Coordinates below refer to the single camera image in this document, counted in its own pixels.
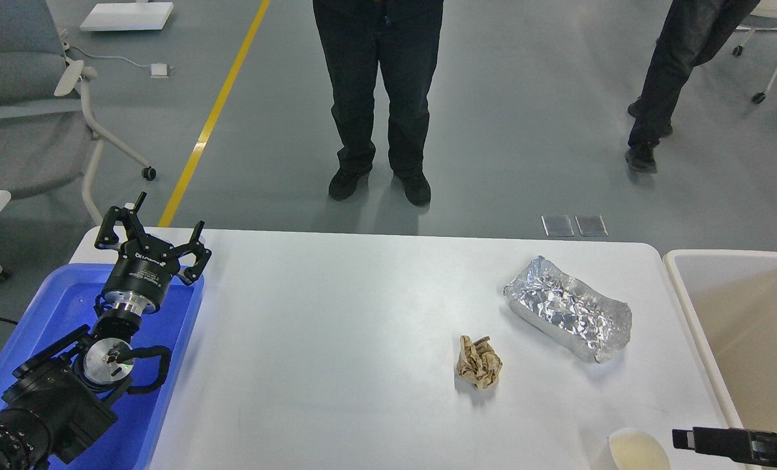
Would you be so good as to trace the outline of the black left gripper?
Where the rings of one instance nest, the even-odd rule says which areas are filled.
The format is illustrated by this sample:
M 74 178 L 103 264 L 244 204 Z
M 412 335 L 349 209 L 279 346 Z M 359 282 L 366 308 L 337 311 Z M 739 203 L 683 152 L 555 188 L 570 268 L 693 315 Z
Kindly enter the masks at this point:
M 192 285 L 202 277 L 212 252 L 204 246 L 201 235 L 204 222 L 194 226 L 187 243 L 173 245 L 156 237 L 147 237 L 138 212 L 146 200 L 146 191 L 126 206 L 111 206 L 99 226 L 94 247 L 99 250 L 119 252 L 119 258 L 104 285 L 104 301 L 119 303 L 126 298 L 137 298 L 138 315 L 160 310 L 173 276 L 184 285 Z M 126 241 L 122 243 L 115 227 L 125 229 Z M 194 256 L 194 264 L 181 267 L 180 259 Z

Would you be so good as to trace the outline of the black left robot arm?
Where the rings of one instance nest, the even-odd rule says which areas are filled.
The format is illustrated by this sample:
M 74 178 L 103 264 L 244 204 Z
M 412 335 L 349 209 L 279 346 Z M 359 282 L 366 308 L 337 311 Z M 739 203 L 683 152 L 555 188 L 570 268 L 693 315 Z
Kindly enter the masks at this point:
M 124 395 L 156 392 L 170 374 L 165 345 L 132 346 L 144 315 L 162 306 L 170 282 L 192 285 L 211 258 L 197 222 L 187 243 L 145 231 L 138 218 L 146 194 L 132 206 L 112 206 L 94 246 L 119 254 L 96 297 L 93 326 L 81 325 L 13 372 L 0 410 L 0 469 L 46 469 L 69 463 L 117 422 L 112 405 Z

